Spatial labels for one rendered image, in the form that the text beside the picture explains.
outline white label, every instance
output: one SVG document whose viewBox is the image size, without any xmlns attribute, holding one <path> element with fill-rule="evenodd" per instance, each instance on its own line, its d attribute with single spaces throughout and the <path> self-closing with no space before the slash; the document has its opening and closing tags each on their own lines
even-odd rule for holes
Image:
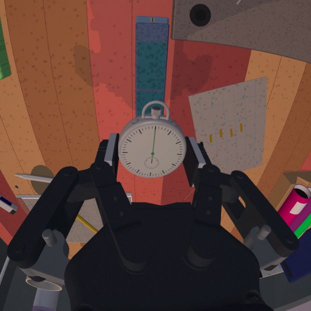
<svg viewBox="0 0 311 311">
<path fill-rule="evenodd" d="M 307 205 L 307 203 L 299 203 L 297 202 L 291 209 L 290 213 L 293 215 L 298 215 L 303 208 Z"/>
</svg>

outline green cylinder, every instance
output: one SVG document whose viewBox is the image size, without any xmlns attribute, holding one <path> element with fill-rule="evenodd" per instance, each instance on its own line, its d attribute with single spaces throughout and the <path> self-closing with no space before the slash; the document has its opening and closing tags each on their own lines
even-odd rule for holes
<svg viewBox="0 0 311 311">
<path fill-rule="evenodd" d="M 0 80 L 12 74 L 0 19 Z"/>
</svg>

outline black round hole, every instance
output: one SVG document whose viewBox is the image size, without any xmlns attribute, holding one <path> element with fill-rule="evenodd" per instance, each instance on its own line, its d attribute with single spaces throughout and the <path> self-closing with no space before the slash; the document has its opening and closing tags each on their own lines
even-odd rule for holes
<svg viewBox="0 0 311 311">
<path fill-rule="evenodd" d="M 211 11 L 204 4 L 196 4 L 190 10 L 190 20 L 195 26 L 203 27 L 210 22 Z"/>
<path fill-rule="evenodd" d="M 306 194 L 303 190 L 295 188 L 295 191 L 296 191 L 296 193 L 297 193 L 300 197 L 302 197 L 302 198 L 304 198 L 304 199 L 307 199 L 307 198 L 308 198 L 307 194 Z"/>
</svg>

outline magenta tube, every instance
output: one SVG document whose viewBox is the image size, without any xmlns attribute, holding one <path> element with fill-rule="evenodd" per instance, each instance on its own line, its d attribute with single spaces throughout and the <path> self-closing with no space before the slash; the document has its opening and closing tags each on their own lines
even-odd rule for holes
<svg viewBox="0 0 311 311">
<path fill-rule="evenodd" d="M 296 184 L 278 210 L 279 215 L 289 226 L 311 198 L 310 190 L 302 184 Z"/>
</svg>

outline watch hand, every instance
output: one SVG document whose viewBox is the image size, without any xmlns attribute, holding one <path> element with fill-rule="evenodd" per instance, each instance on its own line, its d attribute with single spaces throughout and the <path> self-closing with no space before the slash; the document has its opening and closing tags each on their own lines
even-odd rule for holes
<svg viewBox="0 0 311 311">
<path fill-rule="evenodd" d="M 151 155 L 152 155 L 152 158 L 151 158 L 151 163 L 153 162 L 153 158 L 154 158 L 154 149 L 155 149 L 155 140 L 156 140 L 156 129 L 157 127 L 155 126 L 154 127 L 154 138 L 153 138 L 153 148 L 152 148 L 152 152 L 151 152 Z"/>
</svg>

